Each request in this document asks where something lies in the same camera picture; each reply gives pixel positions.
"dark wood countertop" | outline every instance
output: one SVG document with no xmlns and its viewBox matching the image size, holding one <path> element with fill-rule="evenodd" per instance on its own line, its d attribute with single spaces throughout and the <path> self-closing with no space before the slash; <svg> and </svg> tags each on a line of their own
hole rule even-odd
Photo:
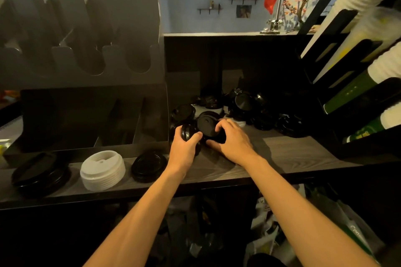
<svg viewBox="0 0 401 267">
<path fill-rule="evenodd" d="M 315 170 L 329 170 L 345 167 L 356 167 L 361 164 L 345 162 L 337 159 L 312 137 L 290 138 L 278 132 L 259 131 L 246 126 L 255 150 L 284 177 L 287 174 L 299 173 L 309 176 Z M 70 181 L 60 190 L 45 198 L 23 199 L 12 187 L 11 174 L 14 169 L 0 170 L 0 209 L 13 209 L 82 201 L 114 201 L 135 200 L 145 193 L 151 185 L 138 183 L 130 175 L 130 167 L 135 158 L 126 158 L 126 174 L 114 187 L 94 193 L 86 190 L 79 177 L 82 163 L 70 164 L 72 176 Z M 203 147 L 195 157 L 194 163 L 180 185 L 177 195 L 193 194 L 201 189 L 225 186 L 252 184 L 252 180 L 244 168 L 235 165 L 217 152 Z"/>
</svg>

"person's arm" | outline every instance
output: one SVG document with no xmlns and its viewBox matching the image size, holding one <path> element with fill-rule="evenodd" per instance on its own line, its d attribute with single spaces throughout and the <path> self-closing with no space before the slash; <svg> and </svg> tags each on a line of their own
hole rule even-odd
<svg viewBox="0 0 401 267">
<path fill-rule="evenodd" d="M 270 205 L 295 254 L 304 267 L 377 267 L 348 235 L 304 199 L 252 148 L 248 136 L 232 120 L 221 120 L 216 131 L 227 140 L 210 147 L 243 166 Z"/>
<path fill-rule="evenodd" d="M 145 266 L 168 204 L 190 168 L 195 145 L 201 138 L 202 133 L 198 132 L 185 142 L 181 138 L 181 126 L 176 128 L 166 169 L 84 267 Z"/>
</svg>

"forearm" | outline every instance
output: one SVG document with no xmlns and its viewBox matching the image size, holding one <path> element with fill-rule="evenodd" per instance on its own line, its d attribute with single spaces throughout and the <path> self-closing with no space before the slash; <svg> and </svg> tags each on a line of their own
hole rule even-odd
<svg viewBox="0 0 401 267">
<path fill-rule="evenodd" d="M 143 267 L 182 179 L 182 174 L 164 171 L 103 241 L 85 267 Z"/>
<path fill-rule="evenodd" d="M 253 157 L 244 167 L 305 267 L 377 267 L 350 237 L 304 199 L 265 159 Z"/>
</svg>

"flag stand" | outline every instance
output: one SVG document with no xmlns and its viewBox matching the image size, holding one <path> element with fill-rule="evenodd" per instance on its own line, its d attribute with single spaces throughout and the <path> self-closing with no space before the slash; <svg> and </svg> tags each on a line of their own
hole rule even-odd
<svg viewBox="0 0 401 267">
<path fill-rule="evenodd" d="M 278 0 L 277 1 L 277 10 L 276 10 L 276 16 L 274 20 L 269 19 L 268 23 L 270 23 L 270 30 L 268 28 L 264 28 L 262 31 L 260 31 L 261 34 L 279 34 L 280 31 L 278 30 L 278 27 L 280 24 L 283 24 L 283 21 L 280 18 L 280 12 L 281 12 L 281 5 L 283 3 L 283 0 Z"/>
</svg>

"hand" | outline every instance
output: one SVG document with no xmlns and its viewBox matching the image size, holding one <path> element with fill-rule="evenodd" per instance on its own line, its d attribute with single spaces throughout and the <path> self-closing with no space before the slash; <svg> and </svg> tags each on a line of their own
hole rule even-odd
<svg viewBox="0 0 401 267">
<path fill-rule="evenodd" d="M 209 147 L 224 154 L 232 162 L 244 166 L 251 156 L 258 156 L 253 150 L 248 135 L 230 118 L 222 119 L 216 125 L 216 132 L 223 128 L 226 133 L 226 142 L 219 144 L 213 140 L 207 140 Z"/>
<path fill-rule="evenodd" d="M 203 134 L 202 132 L 195 133 L 186 142 L 181 138 L 181 128 L 182 126 L 176 128 L 166 170 L 182 175 L 181 179 L 183 179 L 194 161 L 195 146 L 201 140 Z"/>
</svg>

